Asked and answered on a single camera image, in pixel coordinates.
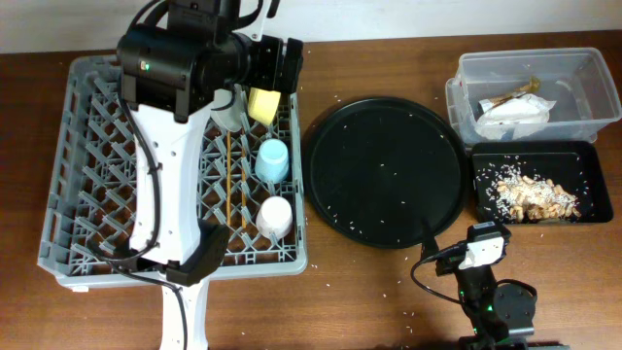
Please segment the yellow bowl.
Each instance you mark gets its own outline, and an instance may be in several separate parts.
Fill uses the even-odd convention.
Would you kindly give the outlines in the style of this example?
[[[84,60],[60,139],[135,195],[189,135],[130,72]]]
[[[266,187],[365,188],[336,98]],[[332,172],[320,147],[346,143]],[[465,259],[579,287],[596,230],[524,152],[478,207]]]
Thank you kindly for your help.
[[[248,115],[264,125],[272,124],[280,103],[281,93],[257,87],[250,89]]]

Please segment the food scraps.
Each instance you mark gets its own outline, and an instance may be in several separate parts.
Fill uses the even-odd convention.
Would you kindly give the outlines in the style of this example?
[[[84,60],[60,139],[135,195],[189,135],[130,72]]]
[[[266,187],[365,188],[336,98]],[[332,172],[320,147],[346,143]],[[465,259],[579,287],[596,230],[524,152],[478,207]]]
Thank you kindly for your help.
[[[552,179],[524,174],[518,165],[490,163],[476,172],[474,184],[483,191],[483,213],[502,223],[576,221],[583,216],[575,194]]]

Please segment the grey round plate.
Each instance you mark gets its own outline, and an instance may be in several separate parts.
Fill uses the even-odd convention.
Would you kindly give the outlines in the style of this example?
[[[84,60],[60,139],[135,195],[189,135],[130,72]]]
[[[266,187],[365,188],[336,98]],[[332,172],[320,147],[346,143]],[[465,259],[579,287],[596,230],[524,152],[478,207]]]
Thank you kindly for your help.
[[[220,127],[230,132],[242,129],[243,120],[248,117],[248,97],[240,85],[234,86],[234,92],[225,89],[215,91],[211,108],[211,119]]]

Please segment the wooden chopstick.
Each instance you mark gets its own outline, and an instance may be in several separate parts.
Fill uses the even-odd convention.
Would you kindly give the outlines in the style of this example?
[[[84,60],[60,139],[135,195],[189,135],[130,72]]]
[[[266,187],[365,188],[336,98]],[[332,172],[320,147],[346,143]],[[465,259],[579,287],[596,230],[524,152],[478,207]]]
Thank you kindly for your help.
[[[226,224],[231,225],[231,132],[226,133]]]
[[[247,227],[247,219],[246,216],[244,214],[244,209],[247,207],[247,197],[246,197],[246,193],[244,191],[244,186],[246,185],[246,170],[244,168],[244,160],[246,159],[246,151],[243,145],[242,140],[240,141],[241,143],[241,209],[242,209],[242,220],[241,220],[241,226],[243,229],[246,229]]]

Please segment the light blue plastic cup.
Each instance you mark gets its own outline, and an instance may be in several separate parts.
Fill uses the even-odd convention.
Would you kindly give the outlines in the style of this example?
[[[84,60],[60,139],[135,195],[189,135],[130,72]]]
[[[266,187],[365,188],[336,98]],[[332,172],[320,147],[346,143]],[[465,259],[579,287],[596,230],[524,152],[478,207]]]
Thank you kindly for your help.
[[[265,183],[283,182],[289,172],[289,150],[279,139],[267,139],[261,143],[255,165],[257,177]]]

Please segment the white napkin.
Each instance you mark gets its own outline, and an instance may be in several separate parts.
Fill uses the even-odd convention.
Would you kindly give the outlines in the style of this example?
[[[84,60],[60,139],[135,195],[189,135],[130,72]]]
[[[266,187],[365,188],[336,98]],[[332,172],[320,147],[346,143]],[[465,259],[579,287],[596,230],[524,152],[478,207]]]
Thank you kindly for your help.
[[[556,101],[531,93],[500,104],[495,104],[492,99],[483,99],[479,101],[482,115],[474,128],[487,140],[518,140],[545,129],[555,105]]]

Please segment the pink plastic cup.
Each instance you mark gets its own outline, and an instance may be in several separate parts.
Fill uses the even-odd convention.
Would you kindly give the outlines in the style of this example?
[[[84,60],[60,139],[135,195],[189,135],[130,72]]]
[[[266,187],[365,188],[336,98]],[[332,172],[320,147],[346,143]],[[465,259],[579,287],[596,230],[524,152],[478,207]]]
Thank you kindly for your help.
[[[282,196],[271,196],[266,199],[258,212],[256,227],[266,237],[284,238],[293,225],[293,209]]]

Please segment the gold snack wrapper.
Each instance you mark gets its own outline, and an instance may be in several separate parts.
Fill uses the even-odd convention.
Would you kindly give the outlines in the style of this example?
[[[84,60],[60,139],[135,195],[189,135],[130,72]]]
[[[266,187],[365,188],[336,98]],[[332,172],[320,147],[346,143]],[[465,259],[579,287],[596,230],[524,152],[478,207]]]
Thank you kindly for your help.
[[[482,113],[494,109],[510,99],[521,97],[525,94],[538,92],[540,88],[540,79],[535,76],[531,76],[529,82],[524,86],[518,87],[515,90],[503,95],[483,99],[479,101],[479,108]]]

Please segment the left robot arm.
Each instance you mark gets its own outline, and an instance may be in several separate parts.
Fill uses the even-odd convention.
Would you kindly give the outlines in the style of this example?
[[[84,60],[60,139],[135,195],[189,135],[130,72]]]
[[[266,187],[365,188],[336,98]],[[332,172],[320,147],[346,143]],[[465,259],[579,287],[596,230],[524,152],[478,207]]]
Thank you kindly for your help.
[[[237,1],[147,3],[117,46],[119,103],[136,142],[136,214],[111,268],[140,279],[154,268],[163,293],[161,347],[204,349],[209,277],[222,264],[229,230],[197,215],[199,161],[210,117],[230,112],[220,90],[248,87],[291,94],[302,43],[267,36],[279,8],[261,1],[247,15]]]

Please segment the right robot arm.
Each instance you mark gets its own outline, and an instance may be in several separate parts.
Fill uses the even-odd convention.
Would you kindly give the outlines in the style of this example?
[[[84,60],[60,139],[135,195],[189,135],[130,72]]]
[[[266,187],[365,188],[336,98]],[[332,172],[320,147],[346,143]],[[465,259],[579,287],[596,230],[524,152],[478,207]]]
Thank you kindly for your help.
[[[425,292],[461,306],[470,320],[473,335],[458,340],[458,347],[475,349],[565,349],[556,342],[529,342],[535,334],[534,317],[538,299],[535,287],[495,277],[493,266],[506,255],[511,232],[498,222],[476,224],[467,229],[466,239],[444,249],[436,243],[427,222],[422,222],[421,258],[412,266],[412,281]],[[440,277],[452,274],[458,295],[448,297],[420,282],[416,270],[435,264]]]

